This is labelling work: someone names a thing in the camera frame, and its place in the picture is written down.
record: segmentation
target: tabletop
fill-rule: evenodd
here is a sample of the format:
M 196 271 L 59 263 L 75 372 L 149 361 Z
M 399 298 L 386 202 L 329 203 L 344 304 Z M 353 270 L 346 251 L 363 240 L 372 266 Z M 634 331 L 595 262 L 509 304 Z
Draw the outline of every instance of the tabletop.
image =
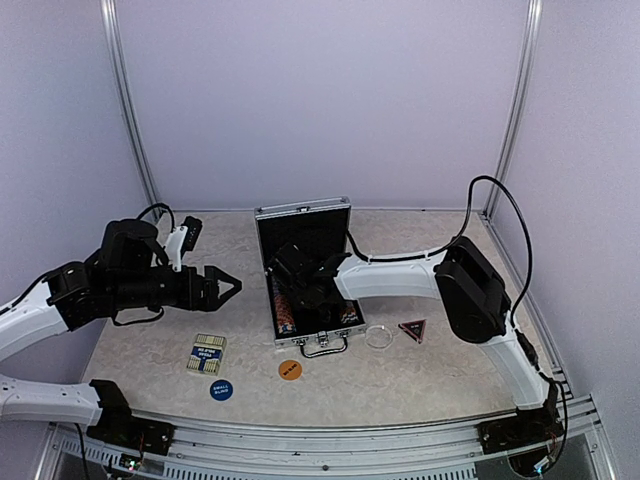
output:
M 186 214 L 177 214 L 180 220 Z M 115 381 L 134 410 L 209 421 L 272 426 L 388 426 L 446 421 L 514 408 L 511 395 L 489 359 L 458 339 L 442 302 L 427 298 L 377 298 L 360 302 L 367 325 L 385 325 L 393 341 L 384 350 L 349 338 L 346 352 L 314 359 L 295 347 L 276 349 L 253 212 L 191 213 L 203 221 L 187 265 L 215 265 L 240 278 L 243 290 L 219 311 L 167 308 L 156 323 L 116 328 L 108 323 L 85 372 L 85 381 Z M 426 250 L 457 233 L 462 212 L 353 210 L 350 230 L 360 250 L 371 254 Z M 163 218 L 158 228 L 166 231 Z M 477 215 L 465 233 L 503 276 L 512 300 L 517 290 L 491 237 Z M 121 322 L 144 318 L 145 310 L 121 314 Z M 426 320 L 418 344 L 398 324 Z M 525 308 L 519 323 L 549 362 Z M 197 334 L 225 337 L 217 376 L 187 370 Z M 285 360 L 302 375 L 283 380 Z M 233 386 L 226 401 L 210 387 L 224 379 Z

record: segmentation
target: transparent ring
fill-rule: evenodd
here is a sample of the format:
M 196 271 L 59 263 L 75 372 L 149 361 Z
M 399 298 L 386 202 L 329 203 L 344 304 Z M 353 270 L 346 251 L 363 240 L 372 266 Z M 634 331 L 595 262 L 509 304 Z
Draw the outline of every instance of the transparent ring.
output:
M 371 325 L 364 334 L 364 343 L 376 350 L 382 350 L 391 345 L 393 333 L 384 325 Z

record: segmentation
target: white wall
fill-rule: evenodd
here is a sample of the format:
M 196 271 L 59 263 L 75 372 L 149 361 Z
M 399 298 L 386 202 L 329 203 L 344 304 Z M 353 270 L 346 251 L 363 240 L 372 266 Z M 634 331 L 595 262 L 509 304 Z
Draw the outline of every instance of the white wall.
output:
M 524 0 L 119 2 L 160 195 L 463 208 L 496 168 L 526 14 Z
M 5 0 L 0 14 L 0 303 L 100 246 L 144 197 L 120 118 L 99 2 Z M 23 379 L 80 379 L 102 325 L 0 364 Z M 33 478 L 44 424 L 0 423 L 0 476 Z
M 640 445 L 640 4 L 549 1 L 508 186 L 535 249 L 532 292 L 621 478 Z M 497 228 L 521 269 L 507 204 Z

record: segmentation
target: red and black triangle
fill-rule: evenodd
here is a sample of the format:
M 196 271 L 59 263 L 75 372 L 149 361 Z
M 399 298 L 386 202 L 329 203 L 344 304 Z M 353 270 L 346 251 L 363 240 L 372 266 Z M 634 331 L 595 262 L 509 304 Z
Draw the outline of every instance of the red and black triangle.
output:
M 416 342 L 422 343 L 426 323 L 426 320 L 416 320 L 415 322 L 401 323 L 398 327 Z

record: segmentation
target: vertical metal post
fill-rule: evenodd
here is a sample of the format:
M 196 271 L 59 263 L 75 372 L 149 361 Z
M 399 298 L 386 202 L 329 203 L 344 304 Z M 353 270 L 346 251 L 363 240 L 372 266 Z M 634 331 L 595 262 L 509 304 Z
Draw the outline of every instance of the vertical metal post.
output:
M 540 26 L 541 15 L 542 0 L 529 0 L 529 10 L 527 13 L 527 23 L 525 26 L 524 40 L 522 43 L 522 53 L 520 56 L 520 66 L 518 69 L 516 89 L 513 95 L 513 102 L 511 104 L 509 123 L 507 124 L 507 130 L 502 141 L 498 168 L 496 169 L 496 173 L 494 175 L 494 177 L 501 182 L 504 182 L 507 176 L 507 171 L 509 170 L 511 157 L 513 155 L 513 149 L 518 135 L 518 129 L 520 127 L 522 112 L 524 111 L 527 88 L 529 86 L 529 78 L 531 77 L 531 69 L 533 67 L 535 47 L 538 41 L 538 30 Z M 500 190 L 498 190 L 498 187 L 492 185 L 491 190 L 489 191 L 489 197 L 487 198 L 487 203 L 483 211 L 484 216 L 489 222 L 492 221 L 493 214 L 496 211 L 499 193 Z
M 102 20 L 107 35 L 107 43 L 111 54 L 111 62 L 116 77 L 116 85 L 120 104 L 122 105 L 123 117 L 129 134 L 131 148 L 133 150 L 136 167 L 142 187 L 144 188 L 145 197 L 149 205 L 159 202 L 158 190 L 153 181 L 149 162 L 142 145 L 142 137 L 138 128 L 129 83 L 127 80 L 127 70 L 124 61 L 124 53 L 122 50 L 122 42 L 120 40 L 120 30 L 118 28 L 118 17 L 116 13 L 116 0 L 101 0 Z M 157 211 L 153 211 L 154 221 L 160 218 Z

